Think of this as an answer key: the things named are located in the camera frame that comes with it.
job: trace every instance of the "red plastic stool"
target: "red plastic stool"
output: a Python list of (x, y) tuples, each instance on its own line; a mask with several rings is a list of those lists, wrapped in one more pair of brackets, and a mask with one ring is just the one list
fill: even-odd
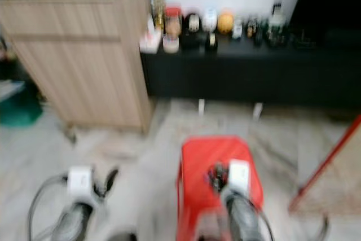
[(194, 241), (199, 218), (204, 213), (223, 212), (219, 195), (206, 180), (209, 168), (217, 162), (228, 164), (231, 159), (250, 164), (250, 198), (262, 208), (263, 191), (248, 145), (238, 137), (191, 138), (182, 147), (177, 179), (178, 228), (177, 241)]

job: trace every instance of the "tiled floor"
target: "tiled floor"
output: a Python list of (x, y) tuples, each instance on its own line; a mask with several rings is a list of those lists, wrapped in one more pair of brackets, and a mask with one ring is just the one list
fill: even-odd
[[(181, 146), (189, 136), (205, 134), (233, 134), (248, 141), (276, 240), (308, 241), (320, 217), (290, 217), (288, 203), (349, 125), (331, 121), (322, 111), (274, 107), (266, 107), (254, 122), (251, 106), (218, 102), (208, 102), (205, 115), (199, 116), (189, 100), (160, 101), (147, 135), (82, 130), (73, 146), (57, 123), (46, 112), (31, 128), (0, 128), (1, 241), (25, 240), (27, 211), (42, 181), (78, 164), (94, 164), (102, 177), (114, 165), (121, 167), (107, 213), (94, 217), (87, 240), (105, 241), (127, 229), (136, 229), (140, 241), (174, 240)], [(62, 187), (46, 193), (34, 231), (55, 222), (65, 203)], [(359, 240), (360, 221), (331, 218), (328, 240)]]

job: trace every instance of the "wooden cabinet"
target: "wooden cabinet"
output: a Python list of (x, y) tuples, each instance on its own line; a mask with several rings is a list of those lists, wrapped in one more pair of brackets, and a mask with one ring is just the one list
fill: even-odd
[(67, 124), (147, 130), (138, 41), (149, 0), (0, 0), (21, 62)]

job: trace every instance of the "teal container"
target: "teal container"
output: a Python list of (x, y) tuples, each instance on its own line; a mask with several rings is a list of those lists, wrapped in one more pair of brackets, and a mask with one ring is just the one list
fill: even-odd
[(0, 125), (24, 127), (34, 124), (42, 113), (36, 95), (36, 87), (27, 84), (12, 96), (1, 101)]

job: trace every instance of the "orange ball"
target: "orange ball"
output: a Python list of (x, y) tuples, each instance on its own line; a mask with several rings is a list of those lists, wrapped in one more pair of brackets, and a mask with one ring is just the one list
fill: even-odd
[(218, 31), (221, 32), (222, 34), (229, 33), (230, 31), (232, 31), (233, 23), (234, 23), (234, 17), (232, 13), (230, 12), (221, 13), (220, 16), (218, 17), (218, 24), (217, 24)]

